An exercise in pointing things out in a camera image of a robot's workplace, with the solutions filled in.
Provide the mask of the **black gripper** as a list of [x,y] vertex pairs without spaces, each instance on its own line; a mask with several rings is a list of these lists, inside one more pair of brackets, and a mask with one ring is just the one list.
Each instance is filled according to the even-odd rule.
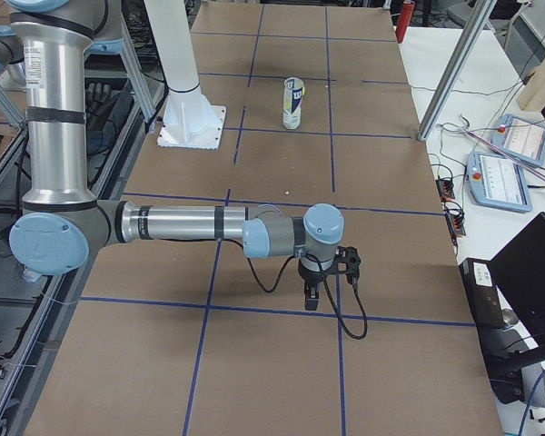
[[324,278],[336,274],[337,262],[321,262],[321,266],[315,261],[301,259],[298,265],[298,273],[304,281],[304,310],[316,311],[319,304],[318,286]]

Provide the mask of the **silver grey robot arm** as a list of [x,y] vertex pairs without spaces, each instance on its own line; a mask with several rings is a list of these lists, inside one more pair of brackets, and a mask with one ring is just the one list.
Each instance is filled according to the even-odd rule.
[[319,203],[288,217],[268,205],[137,206],[98,199],[87,184],[84,57],[124,45],[117,1],[14,1],[11,26],[24,47],[31,187],[9,233],[15,258],[42,275],[82,266],[105,246],[135,240],[227,241],[248,259],[297,259],[304,306],[316,309],[331,275],[344,272],[344,219]]

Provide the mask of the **second grey robot arm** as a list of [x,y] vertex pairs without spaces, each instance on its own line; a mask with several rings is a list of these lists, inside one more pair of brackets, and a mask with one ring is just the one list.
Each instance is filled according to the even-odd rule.
[[9,65],[24,62],[24,47],[9,25],[0,25],[0,74]]

